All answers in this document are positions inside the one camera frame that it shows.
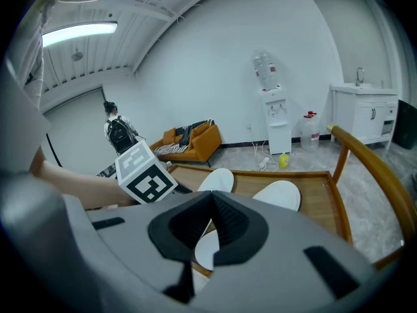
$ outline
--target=ceiling light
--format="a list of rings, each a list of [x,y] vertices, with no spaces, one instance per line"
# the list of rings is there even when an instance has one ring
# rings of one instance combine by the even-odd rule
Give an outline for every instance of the ceiling light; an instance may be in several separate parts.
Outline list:
[[[42,35],[42,39],[44,42],[44,48],[46,48],[49,45],[71,38],[99,34],[112,34],[116,31],[116,28],[117,22],[81,23],[46,33]]]

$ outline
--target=faucet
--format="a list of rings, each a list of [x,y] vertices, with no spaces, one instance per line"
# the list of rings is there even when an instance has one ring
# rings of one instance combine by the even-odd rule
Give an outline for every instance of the faucet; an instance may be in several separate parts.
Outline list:
[[[362,70],[362,73],[365,74],[365,70],[362,67],[356,69],[356,86],[359,87],[361,83],[364,82],[365,77],[362,76],[362,80],[359,80],[359,70]]]

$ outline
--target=wooden chair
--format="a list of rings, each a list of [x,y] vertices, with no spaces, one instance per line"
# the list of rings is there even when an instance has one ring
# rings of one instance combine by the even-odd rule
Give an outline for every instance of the wooden chair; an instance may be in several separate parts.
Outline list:
[[[352,152],[385,193],[398,219],[405,245],[411,244],[417,230],[417,212],[409,193],[387,165],[363,143],[337,125],[329,125],[327,129],[342,144],[333,180],[336,183],[339,181],[349,151]],[[375,268],[382,269],[385,265],[398,259],[402,252],[403,247],[400,247],[385,258],[375,262]]]

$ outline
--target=white cube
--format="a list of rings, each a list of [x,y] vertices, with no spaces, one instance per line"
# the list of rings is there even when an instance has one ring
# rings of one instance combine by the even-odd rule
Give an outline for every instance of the white cube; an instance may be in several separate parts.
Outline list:
[[[119,186],[139,203],[152,203],[167,196],[178,183],[141,140],[116,159]]]

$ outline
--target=zebra print cushion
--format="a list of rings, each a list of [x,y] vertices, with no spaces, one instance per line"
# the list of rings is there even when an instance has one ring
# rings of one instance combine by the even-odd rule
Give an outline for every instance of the zebra print cushion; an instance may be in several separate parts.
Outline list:
[[[168,154],[179,154],[183,153],[188,149],[188,145],[180,147],[179,143],[172,143],[170,145],[159,146],[155,149],[155,155],[168,155]]]

